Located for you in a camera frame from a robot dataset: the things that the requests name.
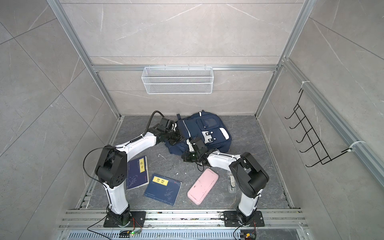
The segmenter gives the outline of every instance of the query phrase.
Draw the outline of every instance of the pink box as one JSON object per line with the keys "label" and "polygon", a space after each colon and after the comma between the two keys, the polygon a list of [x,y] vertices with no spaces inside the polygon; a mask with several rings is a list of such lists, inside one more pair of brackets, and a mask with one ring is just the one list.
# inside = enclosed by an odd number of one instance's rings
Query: pink box
{"label": "pink box", "polygon": [[200,203],[204,200],[206,195],[215,185],[218,179],[217,173],[207,168],[203,174],[198,178],[195,184],[188,191],[187,196],[192,200],[195,204],[200,205]]}

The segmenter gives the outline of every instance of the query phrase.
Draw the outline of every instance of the black mounting plate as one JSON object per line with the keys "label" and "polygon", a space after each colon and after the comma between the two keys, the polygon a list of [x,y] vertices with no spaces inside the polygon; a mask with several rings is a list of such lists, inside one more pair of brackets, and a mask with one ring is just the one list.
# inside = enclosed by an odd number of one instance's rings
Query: black mounting plate
{"label": "black mounting plate", "polygon": [[[135,227],[140,227],[144,225],[145,216],[147,214],[145,211],[142,211],[142,212],[130,211],[130,213],[131,213],[131,218],[135,218],[135,221],[136,221]],[[107,216],[105,218],[103,227],[120,227],[120,226],[112,217]],[[126,225],[125,227],[133,227],[133,220],[131,220],[128,223],[128,225]]]}
{"label": "black mounting plate", "polygon": [[[237,212],[236,211],[224,211],[224,225],[226,227],[240,227],[241,224],[239,223],[237,219]],[[250,224],[253,224],[253,220],[256,223],[257,227],[264,227],[264,218],[263,214],[260,211],[256,211],[253,217],[249,220]]]}

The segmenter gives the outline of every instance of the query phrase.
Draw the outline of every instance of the marble floor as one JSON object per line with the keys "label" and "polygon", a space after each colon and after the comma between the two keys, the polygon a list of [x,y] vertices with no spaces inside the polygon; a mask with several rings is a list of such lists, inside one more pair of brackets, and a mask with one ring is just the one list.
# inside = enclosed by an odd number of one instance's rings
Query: marble floor
{"label": "marble floor", "polygon": [[[176,116],[166,116],[177,120]],[[262,132],[254,116],[220,116],[232,135],[232,144],[229,153],[251,153],[261,166],[267,171],[270,180],[265,187],[262,197],[257,204],[260,209],[289,208],[281,181],[272,163],[266,148]],[[120,127],[115,145],[133,139],[140,135],[148,122],[149,116],[125,116]],[[154,116],[152,125],[160,121],[160,116]],[[232,209],[237,207],[241,198],[241,190],[237,186],[236,192],[229,192],[227,171],[217,167],[211,169],[219,175],[219,178],[200,205],[194,204],[187,192],[201,175],[196,164],[185,163],[180,156],[172,155],[164,143],[146,149],[139,154],[146,155],[148,161],[149,177],[153,173],[173,178],[182,182],[175,206],[144,197],[146,186],[132,189],[126,192],[131,209]],[[101,186],[97,184],[89,200],[89,209],[105,209],[108,204],[107,195]]]}

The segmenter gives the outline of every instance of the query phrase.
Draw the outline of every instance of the wire basket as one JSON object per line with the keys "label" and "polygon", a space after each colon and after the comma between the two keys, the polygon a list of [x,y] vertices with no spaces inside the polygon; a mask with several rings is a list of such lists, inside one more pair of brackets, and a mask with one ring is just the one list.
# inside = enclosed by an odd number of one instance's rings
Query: wire basket
{"label": "wire basket", "polygon": [[148,94],[212,93],[212,67],[146,67],[141,76]]}

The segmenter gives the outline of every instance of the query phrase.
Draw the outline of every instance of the robotic arm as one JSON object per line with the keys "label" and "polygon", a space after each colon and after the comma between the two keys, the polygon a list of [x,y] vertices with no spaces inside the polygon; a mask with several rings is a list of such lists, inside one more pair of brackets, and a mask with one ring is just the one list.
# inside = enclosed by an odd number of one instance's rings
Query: robotic arm
{"label": "robotic arm", "polygon": [[[177,143],[181,136],[176,129],[177,124],[162,118],[160,123],[148,129],[145,134],[126,143],[103,149],[95,174],[105,186],[108,195],[108,217],[119,226],[125,227],[132,216],[128,201],[125,198],[124,184],[127,173],[127,161],[143,150],[165,140],[170,144]],[[200,138],[189,139],[190,152],[182,158],[186,162],[197,162],[203,166],[220,167],[230,170],[242,190],[242,197],[232,220],[240,224],[248,224],[256,212],[256,204],[261,196],[269,176],[255,158],[248,152],[242,155],[221,153],[219,150],[208,150]]]}

